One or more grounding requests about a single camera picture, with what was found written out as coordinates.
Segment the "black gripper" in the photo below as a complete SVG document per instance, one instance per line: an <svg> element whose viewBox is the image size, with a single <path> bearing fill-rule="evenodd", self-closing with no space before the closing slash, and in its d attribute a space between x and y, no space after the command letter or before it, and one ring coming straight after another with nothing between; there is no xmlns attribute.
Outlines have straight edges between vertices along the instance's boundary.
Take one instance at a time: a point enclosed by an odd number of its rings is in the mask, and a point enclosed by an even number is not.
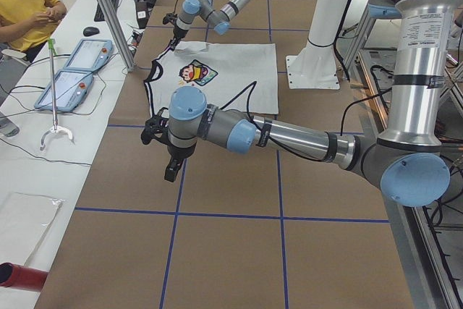
<svg viewBox="0 0 463 309"><path fill-rule="evenodd" d="M179 45L179 43L182 41L182 38L185 38L185 36L188 34L188 31L188 29L185 30L175 25L173 30L174 37L169 41L169 49L174 51L175 48Z"/></svg>
<svg viewBox="0 0 463 309"><path fill-rule="evenodd" d="M177 179L177 175L182 168L182 163L183 161L190 157L194 152L196 148L197 143L194 143L191 146L188 146L186 148L179 147L174 145L173 143L169 143L167 145L168 152L171 156L171 159L166 166L165 173L164 173L164 179L168 182L175 182Z"/></svg>

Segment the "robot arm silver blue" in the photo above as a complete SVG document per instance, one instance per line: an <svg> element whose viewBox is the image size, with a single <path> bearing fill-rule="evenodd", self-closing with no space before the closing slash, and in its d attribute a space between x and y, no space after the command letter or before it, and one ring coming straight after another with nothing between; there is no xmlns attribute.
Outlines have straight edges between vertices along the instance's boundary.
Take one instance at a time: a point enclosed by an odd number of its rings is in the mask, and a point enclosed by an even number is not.
<svg viewBox="0 0 463 309"><path fill-rule="evenodd" d="M174 50L185 38L196 17L200 17L216 33L223 35L230 22L251 0L229 0L220 9L214 9L211 0L184 0L182 9L174 18L173 38L169 41L169 49Z"/></svg>
<svg viewBox="0 0 463 309"><path fill-rule="evenodd" d="M171 156L165 179L173 182L186 158L204 139L235 153L252 145L271 146L312 162L334 163L409 207L441 198L451 181L434 133L439 94L444 86L447 40L454 11L462 0L369 0L372 17L398 18L400 36L387 124L377 137L322 132L224 111L194 87L171 96L162 139Z"/></svg>

